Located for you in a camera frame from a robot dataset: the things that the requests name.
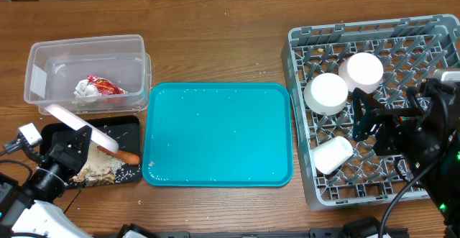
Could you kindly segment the white tissue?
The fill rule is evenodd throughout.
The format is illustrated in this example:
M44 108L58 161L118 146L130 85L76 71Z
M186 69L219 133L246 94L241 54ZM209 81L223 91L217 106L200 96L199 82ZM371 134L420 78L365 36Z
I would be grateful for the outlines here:
M76 98L100 96L97 87L90 83L88 79L81 80L78 83L78 85L75 87L74 94Z

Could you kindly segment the orange carrot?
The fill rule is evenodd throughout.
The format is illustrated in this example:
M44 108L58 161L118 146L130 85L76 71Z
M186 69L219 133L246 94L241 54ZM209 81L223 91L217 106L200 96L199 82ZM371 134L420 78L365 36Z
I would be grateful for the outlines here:
M138 155L135 155L133 153L130 153L130 152L125 152L123 150L118 150L118 152L111 152L110 150L107 150L106 148L104 147L101 147L101 146L98 146L97 147L100 151L112 156L112 157L115 157L117 159L120 159L121 161L123 161L124 163L126 164L129 164L129 165L138 165L140 164L140 157Z

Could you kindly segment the white cup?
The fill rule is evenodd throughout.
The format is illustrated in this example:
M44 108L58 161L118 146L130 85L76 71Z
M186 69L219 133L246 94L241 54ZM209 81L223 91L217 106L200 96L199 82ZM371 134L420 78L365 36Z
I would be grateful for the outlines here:
M314 148L312 153L316 169L329 175L353 155L353 147L346 138L337 136Z

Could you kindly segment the red snack wrapper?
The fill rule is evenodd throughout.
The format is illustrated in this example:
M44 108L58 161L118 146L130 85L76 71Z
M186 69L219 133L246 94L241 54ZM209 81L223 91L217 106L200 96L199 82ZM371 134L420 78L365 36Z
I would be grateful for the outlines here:
M123 88L118 87L106 78L102 78L96 75L89 75L87 79L89 86L94 87L96 89L96 93L99 96L110 96L127 93Z

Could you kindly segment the pink bowl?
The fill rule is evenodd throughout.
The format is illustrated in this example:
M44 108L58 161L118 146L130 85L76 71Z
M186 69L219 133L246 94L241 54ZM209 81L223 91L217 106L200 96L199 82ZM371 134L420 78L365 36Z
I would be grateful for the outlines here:
M359 88L372 93L380 85L384 73L383 64L375 55L359 52L339 66L339 76L345 81L349 92Z

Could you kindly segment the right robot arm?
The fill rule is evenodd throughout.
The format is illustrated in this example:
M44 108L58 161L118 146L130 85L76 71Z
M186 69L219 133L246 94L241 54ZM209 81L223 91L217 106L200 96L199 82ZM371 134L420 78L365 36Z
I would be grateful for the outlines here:
M397 202L421 184L444 218L446 237L459 236L459 69L433 69L419 87L406 90L409 106L388 109L360 88L352 93L352 137L373 135L379 156L402 155L412 179L393 198L377 231L383 237Z

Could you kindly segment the pink plate with peanut shells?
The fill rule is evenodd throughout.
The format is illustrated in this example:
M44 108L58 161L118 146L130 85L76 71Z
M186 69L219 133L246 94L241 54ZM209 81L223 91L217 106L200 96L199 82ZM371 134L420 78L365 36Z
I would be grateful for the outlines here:
M117 153L119 150L119 144L115 139L112 139L101 130L95 128L87 121L76 116L74 113L68 111L58 104L50 104L45 107L45 111L53 115L56 119L59 119L63 124L66 124L73 130L79 130L82 127L90 127L92 129L91 140L97 145L105 148L106 150Z

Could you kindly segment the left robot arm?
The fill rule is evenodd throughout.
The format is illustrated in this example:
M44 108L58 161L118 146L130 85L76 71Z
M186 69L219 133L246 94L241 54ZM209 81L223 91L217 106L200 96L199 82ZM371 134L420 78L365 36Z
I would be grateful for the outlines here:
M56 142L45 154L35 151L42 137L35 125L18 128L17 138L4 145L1 155L22 150L37 163L36 171L16 160L2 160L25 167L28 177L19 184L1 174L2 237L88 237L71 222L53 201L62 196L68 183L86 163L92 129L81 127L68 138Z

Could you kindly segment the white bowl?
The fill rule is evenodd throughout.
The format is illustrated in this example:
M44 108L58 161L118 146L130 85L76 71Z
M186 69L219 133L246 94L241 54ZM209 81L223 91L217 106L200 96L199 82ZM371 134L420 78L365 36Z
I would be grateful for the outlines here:
M311 111L329 116L345 107L348 91L346 82L339 75L322 73L307 83L303 96Z

